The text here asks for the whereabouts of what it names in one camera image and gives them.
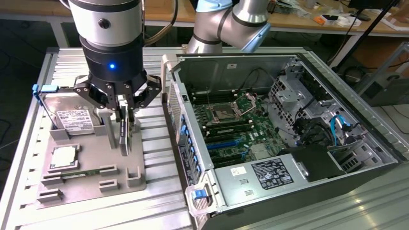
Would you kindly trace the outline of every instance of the gray robot arm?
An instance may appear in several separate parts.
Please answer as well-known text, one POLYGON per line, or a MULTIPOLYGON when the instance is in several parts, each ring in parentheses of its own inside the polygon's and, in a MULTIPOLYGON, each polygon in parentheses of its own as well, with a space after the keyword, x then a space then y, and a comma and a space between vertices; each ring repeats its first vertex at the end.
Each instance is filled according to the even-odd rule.
POLYGON ((199 0, 188 53, 222 53, 222 42, 254 52, 271 28, 268 2, 242 0, 232 7, 232 0, 199 0))

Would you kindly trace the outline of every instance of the laboratory floor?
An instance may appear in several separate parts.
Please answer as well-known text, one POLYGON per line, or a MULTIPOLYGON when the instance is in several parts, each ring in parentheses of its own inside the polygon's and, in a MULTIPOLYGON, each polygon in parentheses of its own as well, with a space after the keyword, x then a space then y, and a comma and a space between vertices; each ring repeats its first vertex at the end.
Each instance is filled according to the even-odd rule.
MULTIPOLYGON (((64 29, 72 47, 79 47, 79 34, 72 23, 64 29)), ((147 27, 147 36, 160 27, 147 27)), ((18 140, 32 99, 32 85, 36 83, 47 47, 58 43, 48 23, 0 20, 0 196, 14 159, 18 140)), ((174 28, 156 46, 180 46, 190 42, 192 28, 174 28)), ((308 46, 327 60, 344 39, 343 35, 271 32, 263 46, 308 46)), ((356 65, 354 58, 346 67, 356 65)))

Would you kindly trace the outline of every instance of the green circuit board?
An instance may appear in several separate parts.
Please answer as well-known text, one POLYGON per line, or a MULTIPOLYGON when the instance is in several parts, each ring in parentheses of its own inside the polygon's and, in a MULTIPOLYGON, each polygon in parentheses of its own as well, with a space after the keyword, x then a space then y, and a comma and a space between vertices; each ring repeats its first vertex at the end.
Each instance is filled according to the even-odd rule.
POLYGON ((226 133, 219 134, 216 137, 210 137, 210 133, 206 131, 203 132, 207 145, 224 143, 227 141, 238 141, 236 146, 210 150, 212 161, 216 166, 219 164, 219 159, 235 155, 238 156, 239 154, 242 154, 243 157, 242 159, 236 159, 238 163, 259 160, 252 152, 252 146, 256 144, 264 144, 270 157, 276 156, 279 152, 287 148, 280 135, 275 132, 275 126, 268 116, 266 116, 263 101, 258 100, 255 97, 256 100, 252 103, 248 97, 243 96, 244 94, 246 92, 240 92, 238 95, 239 100, 236 104, 240 112, 248 111, 254 105, 256 107, 243 115, 238 115, 232 102, 202 105, 194 104, 196 118, 203 128, 220 124, 227 127, 224 130, 226 133), (235 132, 238 126, 230 126, 230 123, 250 120, 252 122, 246 125, 248 129, 246 131, 239 129, 239 131, 235 132))

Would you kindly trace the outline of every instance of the hard drive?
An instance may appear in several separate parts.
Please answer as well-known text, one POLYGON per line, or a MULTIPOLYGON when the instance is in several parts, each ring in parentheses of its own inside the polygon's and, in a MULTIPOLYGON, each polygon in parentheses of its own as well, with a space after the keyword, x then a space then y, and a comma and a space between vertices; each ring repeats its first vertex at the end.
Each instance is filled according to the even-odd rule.
POLYGON ((70 135, 91 134, 102 125, 96 107, 70 89, 42 93, 42 101, 58 129, 70 135))

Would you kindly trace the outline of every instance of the wooden desk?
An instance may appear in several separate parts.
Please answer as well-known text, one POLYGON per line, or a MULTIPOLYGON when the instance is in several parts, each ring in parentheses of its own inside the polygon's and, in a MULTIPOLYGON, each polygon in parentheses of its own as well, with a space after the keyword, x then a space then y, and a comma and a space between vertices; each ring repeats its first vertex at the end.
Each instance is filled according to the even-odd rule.
MULTIPOLYGON (((299 0, 300 5, 304 6, 306 0, 299 0)), ((328 6, 339 8, 339 1, 335 0, 320 0, 328 6)), ((319 15, 318 10, 304 8, 314 15, 319 15)), ((343 57, 356 44, 360 36, 370 27, 371 23, 376 18, 376 14, 364 12, 372 20, 363 22, 359 27, 354 27, 350 34, 352 35, 348 40, 339 56, 335 58, 332 66, 338 65, 343 57)), ((190 0, 179 0, 179 14, 175 26, 194 27, 195 26, 195 9, 191 5, 190 0)), ((68 47, 62 23, 74 22, 70 10, 60 4, 59 1, 52 0, 0 0, 0 18, 27 21, 46 21, 51 23, 55 36, 60 47, 68 47)), ((155 12, 155 9, 147 9, 146 13, 146 24, 166 26, 172 18, 172 14, 160 14, 155 12)), ((272 25, 272 31, 284 32, 302 32, 302 33, 319 33, 319 34, 346 34, 350 27, 322 26, 312 19, 299 18, 296 15, 274 13, 270 16, 268 22, 272 25)), ((396 31, 384 23, 379 23, 372 36, 388 36, 388 37, 409 37, 408 32, 396 31)))

